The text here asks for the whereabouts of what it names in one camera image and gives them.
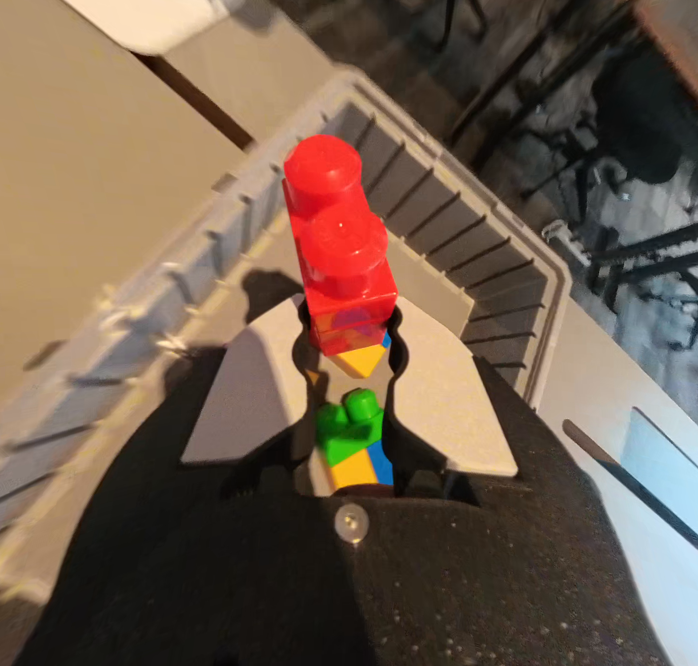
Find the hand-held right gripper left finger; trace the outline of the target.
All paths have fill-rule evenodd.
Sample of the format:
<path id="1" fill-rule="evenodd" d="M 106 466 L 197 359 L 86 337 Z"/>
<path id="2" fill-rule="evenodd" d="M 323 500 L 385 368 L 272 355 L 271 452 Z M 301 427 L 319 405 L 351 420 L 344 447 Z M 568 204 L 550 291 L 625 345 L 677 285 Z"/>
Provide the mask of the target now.
<path id="1" fill-rule="evenodd" d="M 238 463 L 283 439 L 292 460 L 310 453 L 309 381 L 293 358 L 303 301 L 292 295 L 230 341 L 182 464 Z"/>

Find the red two-stud mega block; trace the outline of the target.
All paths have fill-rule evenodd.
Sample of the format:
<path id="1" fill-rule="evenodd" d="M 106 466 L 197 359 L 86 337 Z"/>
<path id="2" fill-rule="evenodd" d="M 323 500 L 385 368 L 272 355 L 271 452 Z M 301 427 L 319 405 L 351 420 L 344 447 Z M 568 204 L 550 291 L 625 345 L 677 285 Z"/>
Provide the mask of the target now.
<path id="1" fill-rule="evenodd" d="M 359 153 L 316 134 L 296 144 L 283 172 L 311 343 L 329 357 L 382 344 L 398 289 L 388 231 L 362 187 Z"/>

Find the grey plastic bin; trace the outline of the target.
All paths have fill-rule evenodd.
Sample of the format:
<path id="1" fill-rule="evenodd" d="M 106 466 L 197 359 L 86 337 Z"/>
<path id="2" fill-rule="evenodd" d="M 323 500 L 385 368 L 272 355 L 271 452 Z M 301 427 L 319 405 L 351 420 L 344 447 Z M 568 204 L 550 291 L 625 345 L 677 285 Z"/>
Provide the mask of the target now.
<path id="1" fill-rule="evenodd" d="M 1 409 L 1 597 L 41 605 L 98 481 L 159 404 L 192 339 L 242 325 L 238 286 L 260 260 L 300 279 L 282 164 L 328 133 L 361 155 L 401 299 L 495 367 L 533 409 L 570 296 L 563 261 L 384 92 L 351 68 L 263 139 L 179 231 L 98 306 Z"/>

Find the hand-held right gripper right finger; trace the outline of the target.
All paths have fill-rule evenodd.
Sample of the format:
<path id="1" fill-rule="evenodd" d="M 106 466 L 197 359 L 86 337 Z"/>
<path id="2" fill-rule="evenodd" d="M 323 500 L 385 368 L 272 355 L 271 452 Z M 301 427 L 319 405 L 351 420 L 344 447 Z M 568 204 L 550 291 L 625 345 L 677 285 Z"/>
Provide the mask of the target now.
<path id="1" fill-rule="evenodd" d="M 473 354 L 439 321 L 397 298 L 397 335 L 406 368 L 394 382 L 397 422 L 446 459 L 447 469 L 515 477 L 517 462 L 477 370 Z"/>

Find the blue single-stud mega block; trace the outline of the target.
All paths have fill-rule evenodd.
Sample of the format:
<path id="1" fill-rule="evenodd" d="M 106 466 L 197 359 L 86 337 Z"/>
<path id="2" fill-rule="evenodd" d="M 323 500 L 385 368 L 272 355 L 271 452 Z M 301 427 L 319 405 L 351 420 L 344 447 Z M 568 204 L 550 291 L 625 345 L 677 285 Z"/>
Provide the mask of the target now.
<path id="1" fill-rule="evenodd" d="M 369 455 L 377 483 L 391 487 L 394 484 L 393 466 L 383 450 L 382 441 L 371 444 L 366 452 Z"/>

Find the yellow single-stud mega block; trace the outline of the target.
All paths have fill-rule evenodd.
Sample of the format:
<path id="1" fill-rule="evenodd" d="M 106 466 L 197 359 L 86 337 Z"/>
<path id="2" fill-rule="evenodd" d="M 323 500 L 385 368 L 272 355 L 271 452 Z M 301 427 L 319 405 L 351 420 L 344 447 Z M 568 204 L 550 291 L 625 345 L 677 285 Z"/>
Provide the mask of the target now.
<path id="1" fill-rule="evenodd" d="M 379 344 L 329 356 L 329 361 L 348 377 L 365 379 L 370 377 L 386 352 L 387 348 Z"/>
<path id="2" fill-rule="evenodd" d="M 346 487 L 379 483 L 367 449 L 357 451 L 343 461 L 331 465 L 328 474 L 332 492 Z"/>

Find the black office chair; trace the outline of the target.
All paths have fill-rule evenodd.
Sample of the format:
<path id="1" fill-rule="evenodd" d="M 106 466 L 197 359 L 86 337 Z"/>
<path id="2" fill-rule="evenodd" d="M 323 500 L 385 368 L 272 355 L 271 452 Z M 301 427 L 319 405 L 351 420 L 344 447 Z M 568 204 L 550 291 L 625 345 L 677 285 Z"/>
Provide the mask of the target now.
<path id="1" fill-rule="evenodd" d="M 601 173 L 601 183 L 620 198 L 633 182 L 657 187 L 669 182 L 684 159 L 693 164 L 687 184 L 693 207 L 697 207 L 697 104 L 689 97 L 658 51 L 637 47 L 614 60 L 608 60 L 591 86 L 595 103 L 593 116 L 580 115 L 566 129 L 539 131 L 530 127 L 516 130 L 514 137 L 537 139 L 553 154 L 562 155 L 565 163 L 537 185 L 522 191 L 528 199 L 567 170 L 574 170 L 577 210 L 562 225 L 571 240 L 589 213 L 592 172 Z M 684 281 L 691 264 L 688 257 L 663 259 L 629 270 L 630 260 L 658 258 L 660 253 L 686 242 L 697 240 L 697 223 L 668 233 L 652 236 L 629 245 L 609 243 L 618 238 L 610 228 L 599 229 L 594 247 L 580 249 L 579 261 L 586 265 L 584 280 L 589 289 L 597 288 L 604 275 L 601 295 L 606 307 L 615 308 L 621 284 L 668 273 L 679 273 Z"/>

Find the green two-stud mega block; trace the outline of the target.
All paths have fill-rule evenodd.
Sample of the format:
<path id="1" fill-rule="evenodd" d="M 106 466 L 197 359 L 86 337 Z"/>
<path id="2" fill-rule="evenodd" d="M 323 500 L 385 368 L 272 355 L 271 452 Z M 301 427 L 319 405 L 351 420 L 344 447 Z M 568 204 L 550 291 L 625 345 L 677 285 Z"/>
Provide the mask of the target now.
<path id="1" fill-rule="evenodd" d="M 316 413 L 316 443 L 328 467 L 344 462 L 382 439 L 383 409 L 371 389 L 354 389 L 339 404 Z"/>

